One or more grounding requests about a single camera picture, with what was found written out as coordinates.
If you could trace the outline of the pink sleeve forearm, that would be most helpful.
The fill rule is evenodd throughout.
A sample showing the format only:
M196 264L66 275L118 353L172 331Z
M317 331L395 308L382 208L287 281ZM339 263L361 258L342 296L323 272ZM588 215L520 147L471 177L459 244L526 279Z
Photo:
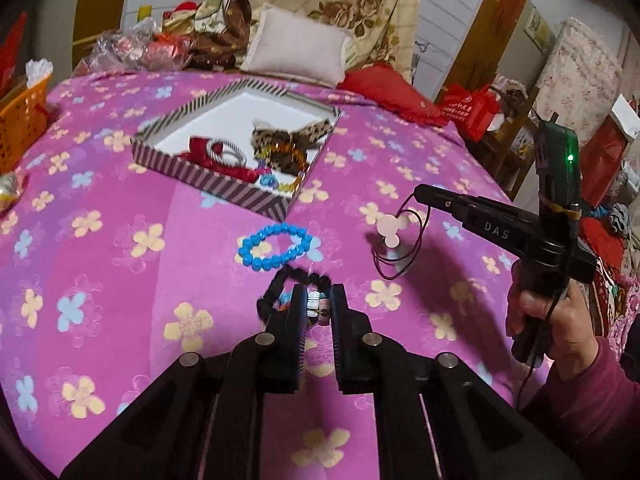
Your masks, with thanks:
M590 367L563 379L552 366L542 392L561 429L585 450L610 450L639 442L639 385L615 359L608 341L598 337Z

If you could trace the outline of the right hand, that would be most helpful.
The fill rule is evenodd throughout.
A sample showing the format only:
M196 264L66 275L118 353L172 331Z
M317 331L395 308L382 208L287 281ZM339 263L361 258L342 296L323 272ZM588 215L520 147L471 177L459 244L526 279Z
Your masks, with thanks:
M511 274L506 334L514 338L524 330L526 315L545 318L552 300L521 288L520 260L512 266ZM585 297L576 281L568 283L564 298L555 304L549 324L552 343L548 356L562 381L568 382L589 368L599 352Z

